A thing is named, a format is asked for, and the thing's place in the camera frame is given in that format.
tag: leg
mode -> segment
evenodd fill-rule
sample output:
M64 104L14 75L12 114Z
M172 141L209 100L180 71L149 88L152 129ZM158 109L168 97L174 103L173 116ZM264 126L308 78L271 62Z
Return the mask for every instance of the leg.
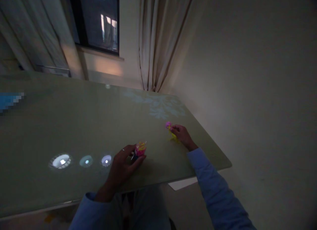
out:
M122 194L115 194L111 201L111 207L105 217L107 229L123 229Z
M171 229L163 194L159 186L135 192L131 229Z

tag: light blue shirt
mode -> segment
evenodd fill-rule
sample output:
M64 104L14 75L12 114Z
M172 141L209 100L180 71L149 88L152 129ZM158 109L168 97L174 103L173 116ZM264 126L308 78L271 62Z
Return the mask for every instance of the light blue shirt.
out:
M225 179L206 157L201 148L187 153L195 169L211 221L216 230L255 229L239 200L228 188ZM110 203L93 201L95 193L84 197L69 229L105 229L102 221Z

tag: table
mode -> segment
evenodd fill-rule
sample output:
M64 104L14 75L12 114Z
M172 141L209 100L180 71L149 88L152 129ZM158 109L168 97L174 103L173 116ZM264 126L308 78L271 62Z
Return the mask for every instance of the table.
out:
M105 155L141 140L147 158L121 191L195 176L167 121L186 126L216 169L231 166L176 96L25 71L1 76L0 92L25 94L0 115L0 217L79 201L107 179ZM65 153L69 165L54 168L53 158Z

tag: window frame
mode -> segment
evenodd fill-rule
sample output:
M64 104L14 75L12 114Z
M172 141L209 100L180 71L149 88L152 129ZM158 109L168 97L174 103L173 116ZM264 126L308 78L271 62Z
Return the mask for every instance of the window frame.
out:
M85 20L84 20L84 15L83 15L83 10L82 10L82 4L81 0L70 0L72 10L73 10L73 15L74 15L74 20L76 24L76 30L79 38L80 43L76 43L76 45L82 46L84 48L90 48L93 50L97 50L103 53L119 56L119 48L120 48L120 34L119 34L119 0L117 0L117 44L118 44L118 51L111 51L105 48L97 47L90 45L88 42L88 37L87 37L87 32L86 32L86 26L85 26Z

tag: person's right hand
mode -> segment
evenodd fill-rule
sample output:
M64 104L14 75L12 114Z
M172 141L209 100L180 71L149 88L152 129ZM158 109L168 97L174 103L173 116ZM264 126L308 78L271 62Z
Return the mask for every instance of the person's right hand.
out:
M193 151L198 148L184 126L174 125L171 128L171 132L177 136L178 140L180 140L189 151Z

